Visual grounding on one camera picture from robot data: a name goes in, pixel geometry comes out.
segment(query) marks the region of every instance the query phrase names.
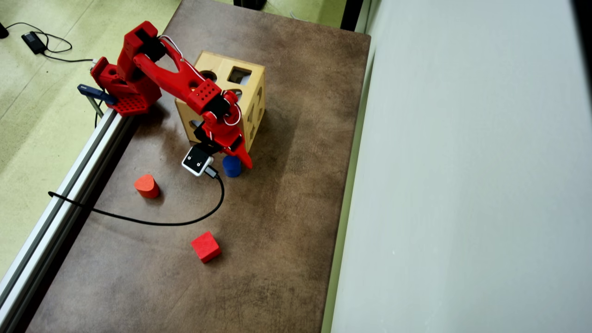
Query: red robot arm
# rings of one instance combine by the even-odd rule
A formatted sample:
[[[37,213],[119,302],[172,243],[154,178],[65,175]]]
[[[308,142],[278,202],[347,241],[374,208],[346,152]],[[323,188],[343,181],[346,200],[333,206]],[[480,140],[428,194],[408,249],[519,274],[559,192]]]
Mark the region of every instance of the red robot arm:
[[[177,73],[155,64],[165,54],[174,61]],[[238,157],[249,169],[253,167],[244,147],[243,133],[237,126],[241,110],[236,95],[222,91],[201,75],[183,58],[172,40],[157,37],[157,29],[150,22],[145,21],[125,35],[117,66],[102,57],[91,75],[101,88],[117,97],[117,103],[107,105],[122,116],[147,113],[161,97],[160,89],[164,89],[203,117],[204,124],[200,126],[205,134],[200,136],[203,140],[209,138],[220,152]]]

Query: black power cord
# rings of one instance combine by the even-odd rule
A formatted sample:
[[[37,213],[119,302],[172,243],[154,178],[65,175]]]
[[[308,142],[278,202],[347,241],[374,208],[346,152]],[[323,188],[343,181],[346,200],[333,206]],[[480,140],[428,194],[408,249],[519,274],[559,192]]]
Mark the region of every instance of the black power cord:
[[[203,215],[202,217],[199,217],[195,220],[191,220],[191,221],[187,221],[187,222],[179,222],[179,223],[160,223],[160,222],[148,222],[148,221],[144,221],[144,220],[138,220],[138,219],[133,219],[132,217],[127,217],[127,216],[122,216],[122,215],[118,215],[118,214],[113,214],[113,213],[109,213],[109,212],[105,212],[104,210],[100,210],[100,209],[96,209],[90,206],[87,206],[85,204],[79,203],[77,201],[74,200],[70,200],[64,196],[61,196],[60,194],[57,194],[55,192],[48,192],[48,194],[51,197],[57,197],[60,198],[66,202],[69,202],[71,204],[73,204],[74,206],[78,206],[80,208],[83,209],[87,209],[90,211],[93,211],[95,213],[99,213],[99,214],[103,214],[103,215],[107,215],[110,217],[114,217],[116,219],[121,219],[121,220],[126,220],[126,221],[130,221],[130,222],[135,222],[135,223],[139,223],[141,225],[149,225],[149,226],[186,226],[186,225],[191,225],[193,223],[197,223],[201,220],[206,219],[207,217],[209,217],[210,215],[214,214],[216,210],[218,210],[218,208],[220,208],[220,206],[222,205],[222,201],[224,201],[224,184],[222,183],[222,179],[220,178],[220,176],[217,174],[217,172],[215,173],[215,176],[213,176],[212,178],[217,179],[218,182],[220,183],[220,201],[218,202],[218,205],[216,205],[214,207],[214,209],[212,209],[209,213],[207,213],[206,215]]]
[[[52,35],[52,34],[44,33],[44,32],[43,32],[43,30],[41,30],[41,29],[37,28],[36,26],[34,26],[34,25],[31,25],[31,24],[29,24],[29,23],[25,23],[25,22],[16,22],[16,23],[12,23],[11,25],[7,26],[7,27],[6,27],[6,29],[8,29],[8,28],[12,27],[13,25],[17,25],[17,24],[24,24],[24,25],[28,25],[28,26],[29,26],[29,27],[31,27],[31,28],[35,28],[35,29],[37,29],[37,31],[36,31],[36,32],[38,32],[39,34],[42,34],[42,35],[44,35],[44,36],[45,36],[45,47],[47,48],[47,51],[48,51],[48,52],[51,52],[51,53],[62,53],[62,52],[66,52],[66,51],[72,50],[72,44],[71,44],[69,41],[67,41],[67,40],[65,40],[65,39],[63,39],[63,38],[61,38],[61,37],[58,37],[58,36]],[[49,37],[53,37],[53,38],[55,38],[55,39],[59,39],[59,40],[61,40],[61,41],[65,42],[66,44],[68,44],[68,48],[67,48],[67,49],[63,49],[63,50],[59,50],[59,51],[56,51],[56,50],[50,50],[50,49],[49,49]],[[59,61],[64,61],[64,62],[83,62],[83,61],[94,61],[94,59],[77,59],[77,60],[67,60],[67,59],[56,58],[56,57],[52,57],[52,56],[48,56],[48,55],[46,55],[46,54],[45,54],[45,51],[41,52],[41,54],[42,54],[43,56],[47,57],[47,58],[50,58],[50,59],[55,59],[55,60],[59,60]]]

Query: wooden block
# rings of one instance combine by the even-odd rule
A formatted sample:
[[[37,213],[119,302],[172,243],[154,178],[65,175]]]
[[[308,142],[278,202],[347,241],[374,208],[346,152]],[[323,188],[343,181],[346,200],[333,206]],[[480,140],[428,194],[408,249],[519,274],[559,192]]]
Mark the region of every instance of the wooden block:
[[[144,198],[156,198],[160,194],[160,189],[151,175],[143,175],[134,183],[134,187]]]
[[[197,256],[204,264],[221,253],[218,243],[216,243],[212,233],[209,231],[195,238],[191,242],[191,246],[193,246],[195,253],[197,253]]]
[[[242,119],[239,123],[244,135],[247,151],[251,149],[259,124],[265,113],[265,67],[249,62],[202,51],[195,68],[207,78],[212,79],[222,90],[232,90],[239,94],[239,107]],[[241,73],[250,73],[249,77],[241,77]],[[181,122],[185,128],[187,138],[191,142],[199,142],[193,134],[196,124],[202,122],[202,117],[195,113],[187,104],[175,99]]]

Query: table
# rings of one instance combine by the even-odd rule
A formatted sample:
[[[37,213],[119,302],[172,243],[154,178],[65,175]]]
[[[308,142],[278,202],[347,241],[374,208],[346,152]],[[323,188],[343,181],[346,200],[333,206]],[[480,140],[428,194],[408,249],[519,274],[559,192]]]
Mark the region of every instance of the table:
[[[254,167],[223,176],[222,207],[196,225],[91,213],[29,331],[319,331],[369,36],[209,1],[183,1],[164,33],[190,61],[209,50],[266,66]],[[136,120],[96,207],[170,222],[214,207],[218,182],[181,167],[190,145],[173,97]],[[143,174],[159,198],[136,193]],[[208,230],[222,254],[204,265],[190,242]]]

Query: power adapter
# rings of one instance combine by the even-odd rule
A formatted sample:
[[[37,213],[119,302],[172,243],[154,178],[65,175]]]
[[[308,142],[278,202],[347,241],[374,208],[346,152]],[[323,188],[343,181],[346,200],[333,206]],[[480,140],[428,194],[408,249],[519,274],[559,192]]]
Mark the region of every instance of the power adapter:
[[[22,40],[25,41],[29,49],[36,55],[47,50],[47,46],[39,39],[39,36],[33,31],[26,33],[21,36]]]
[[[8,30],[6,30],[4,25],[2,25],[2,22],[0,22],[0,39],[4,39],[6,37],[8,37]]]

